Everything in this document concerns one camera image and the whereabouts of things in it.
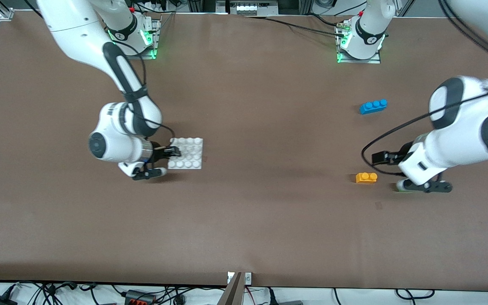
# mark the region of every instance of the white floor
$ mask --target white floor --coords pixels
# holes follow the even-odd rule
[[[0,295],[11,286],[12,283],[0,283]],[[120,291],[128,289],[143,292],[163,290],[161,286],[120,286]],[[270,301],[269,290],[263,287],[250,287],[255,304],[259,305]],[[330,288],[273,288],[278,303],[300,300],[304,305],[337,305],[333,289]],[[26,305],[30,301],[37,287],[33,284],[19,284],[11,294],[11,300],[19,305]],[[118,304],[123,305],[125,299],[117,294],[109,285],[99,285],[94,290],[95,298],[100,305]],[[337,289],[338,297],[342,305],[412,305],[411,301],[399,299],[392,289]],[[430,294],[426,290],[411,290],[417,296]],[[222,290],[201,290],[194,289],[185,294],[186,305],[214,305],[217,304]],[[70,290],[63,288],[58,290],[56,296],[63,305],[94,305],[91,293],[80,289]],[[43,304],[42,294],[37,300],[38,305]],[[448,291],[436,290],[435,295],[430,299],[418,299],[416,305],[488,305],[488,293],[477,291]],[[253,305],[251,298],[244,296],[244,305]]]

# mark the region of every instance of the yellow lego brick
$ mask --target yellow lego brick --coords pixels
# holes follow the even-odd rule
[[[378,175],[375,172],[359,172],[357,176],[355,176],[356,183],[376,183],[378,179]]]

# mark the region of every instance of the brown table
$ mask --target brown table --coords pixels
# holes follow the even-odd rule
[[[17,12],[0,24],[0,279],[223,284],[246,270],[260,286],[488,290],[488,162],[448,170],[450,194],[354,183],[361,147],[426,112],[442,81],[488,77],[486,54],[444,19],[389,33],[382,64],[337,64],[329,36],[175,16],[148,87],[178,137],[205,139],[203,169],[136,182],[87,150],[101,107],[122,100],[111,79]],[[381,98],[387,110],[358,114]]]

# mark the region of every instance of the red wire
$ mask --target red wire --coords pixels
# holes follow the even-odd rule
[[[248,288],[248,286],[246,286],[246,290],[248,290],[248,295],[249,295],[249,296],[250,296],[250,298],[252,299],[252,303],[253,303],[253,305],[255,305],[255,299],[253,299],[252,292],[250,291],[250,289]]]

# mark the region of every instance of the blue lego brick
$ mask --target blue lego brick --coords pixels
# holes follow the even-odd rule
[[[373,114],[374,112],[382,111],[387,107],[387,100],[375,100],[373,102],[364,103],[360,108],[361,114]]]

